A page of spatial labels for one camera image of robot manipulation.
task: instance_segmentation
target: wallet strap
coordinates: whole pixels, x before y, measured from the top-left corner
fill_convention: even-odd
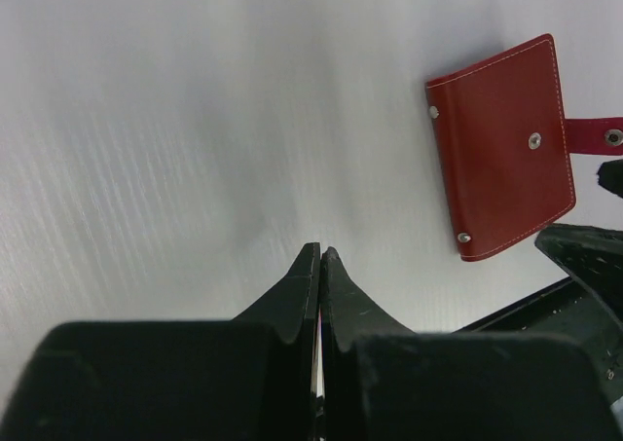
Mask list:
[[[623,156],[623,118],[567,119],[568,151]]]

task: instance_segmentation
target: white stitching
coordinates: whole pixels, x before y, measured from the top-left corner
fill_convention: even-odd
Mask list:
[[[534,47],[536,47],[538,45],[541,45],[543,43],[547,43],[549,45],[550,54],[552,55],[552,68],[554,70],[554,82],[556,84],[556,86],[555,86],[556,87],[556,97],[557,97],[557,101],[558,101],[558,115],[559,115],[560,122],[561,122],[561,129],[563,130],[563,146],[564,146],[564,149],[565,149],[565,159],[566,159],[566,162],[567,162],[567,180],[568,180],[568,186],[569,186],[569,194],[571,195],[570,202],[569,202],[567,207],[565,207],[563,210],[561,210],[557,214],[554,214],[552,217],[550,217],[549,219],[545,220],[544,222],[538,224],[536,227],[533,227],[532,229],[528,230],[527,232],[518,235],[517,237],[507,241],[506,243],[501,244],[500,246],[498,246],[498,247],[496,247],[494,249],[491,249],[489,251],[485,251],[484,253],[480,253],[480,254],[476,254],[476,255],[468,256],[468,255],[461,254],[460,255],[461,258],[480,258],[480,257],[483,257],[483,256],[487,256],[488,254],[494,253],[494,252],[496,252],[496,251],[498,251],[500,249],[503,249],[508,244],[511,244],[513,242],[516,242],[516,241],[519,241],[520,239],[524,239],[525,237],[533,234],[540,227],[542,227],[545,224],[549,223],[551,220],[553,220],[553,219],[555,219],[555,218],[565,214],[566,212],[571,210],[571,208],[573,207],[573,202],[575,201],[575,195],[573,193],[573,182],[572,182],[572,178],[571,178],[571,165],[570,165],[570,159],[569,159],[568,150],[567,150],[567,137],[565,135],[565,119],[563,117],[563,100],[562,100],[561,92],[560,92],[561,83],[560,83],[560,79],[559,79],[559,76],[558,76],[558,71],[556,69],[556,55],[554,54],[554,45],[552,44],[551,40],[545,39],[545,40],[542,40],[542,41],[540,41],[540,42],[538,42],[538,43],[536,43],[534,45],[531,45],[531,46],[529,46],[529,47],[527,47],[525,49],[522,49],[519,52],[516,52],[516,53],[514,53],[512,55],[505,56],[504,58],[501,58],[501,59],[499,59],[497,61],[494,61],[493,63],[489,63],[489,64],[487,64],[485,66],[482,66],[482,67],[480,67],[478,69],[475,69],[473,71],[470,71],[468,73],[462,74],[460,76],[456,76],[456,78],[450,79],[450,80],[445,81],[443,83],[435,84],[434,86],[429,86],[428,87],[429,89],[432,89],[432,88],[436,88],[438,86],[443,86],[445,84],[452,83],[453,81],[456,81],[458,79],[464,78],[465,76],[469,76],[471,74],[477,73],[478,71],[481,71],[481,70],[483,70],[485,68],[493,66],[494,64],[498,64],[498,63],[500,63],[502,61],[505,61],[506,59],[511,58],[511,57],[513,57],[515,55],[522,54],[523,52],[527,52],[528,50],[533,49]]]
[[[482,71],[483,69],[488,68],[490,66],[493,66],[494,64],[498,64],[498,63],[500,63],[502,61],[505,61],[508,58],[512,58],[515,55],[522,54],[523,52],[527,52],[528,50],[531,50],[534,47],[538,47],[539,45],[544,44],[545,42],[549,43],[550,47],[552,46],[552,43],[550,42],[549,39],[541,40],[540,42],[537,42],[534,45],[530,45],[529,47],[527,47],[525,49],[521,49],[519,52],[515,52],[514,54],[505,56],[504,58],[500,58],[499,60],[494,61],[493,63],[486,64],[485,66],[482,66],[480,68],[474,69],[473,71],[469,71],[468,73],[461,74],[460,76],[456,76],[456,78],[449,79],[448,81],[444,81],[443,83],[434,84],[432,86],[426,86],[426,88],[427,89],[432,89],[432,88],[437,88],[439,86],[444,86],[444,85],[446,85],[448,83],[452,83],[453,81],[456,81],[458,79],[464,78],[465,76],[469,76],[470,74],[477,73],[478,71]]]
[[[598,118],[598,119],[593,120],[593,119],[590,119],[590,118],[588,118],[588,119],[567,118],[567,122],[570,125],[582,125],[582,126],[583,125],[609,125],[611,123],[618,124],[618,123],[621,123],[620,120],[622,120],[622,119],[621,118],[615,118],[615,119],[612,119],[612,120],[606,120],[606,119],[602,120],[601,118]]]

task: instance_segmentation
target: red leather wallet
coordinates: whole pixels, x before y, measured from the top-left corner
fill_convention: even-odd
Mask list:
[[[426,83],[464,261],[479,261],[575,205],[569,153],[623,155],[623,119],[567,120],[546,34]]]

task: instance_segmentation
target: white surface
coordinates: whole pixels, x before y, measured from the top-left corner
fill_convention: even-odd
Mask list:
[[[224,318],[306,241],[418,330],[563,276],[455,252],[422,83],[551,32],[571,118],[623,113],[620,0],[0,0],[0,393],[52,326]],[[564,220],[623,228],[602,159]]]

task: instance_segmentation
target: metal rivet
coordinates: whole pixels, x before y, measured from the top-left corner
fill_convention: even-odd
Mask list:
[[[463,232],[462,234],[458,234],[457,238],[458,241],[460,241],[461,243],[467,243],[468,241],[471,241],[470,234],[466,234],[465,232]]]
[[[609,129],[605,132],[605,143],[608,146],[620,146],[623,144],[623,131],[620,129]]]
[[[538,132],[533,132],[528,138],[528,146],[531,149],[538,149],[538,146],[541,145],[541,135]]]

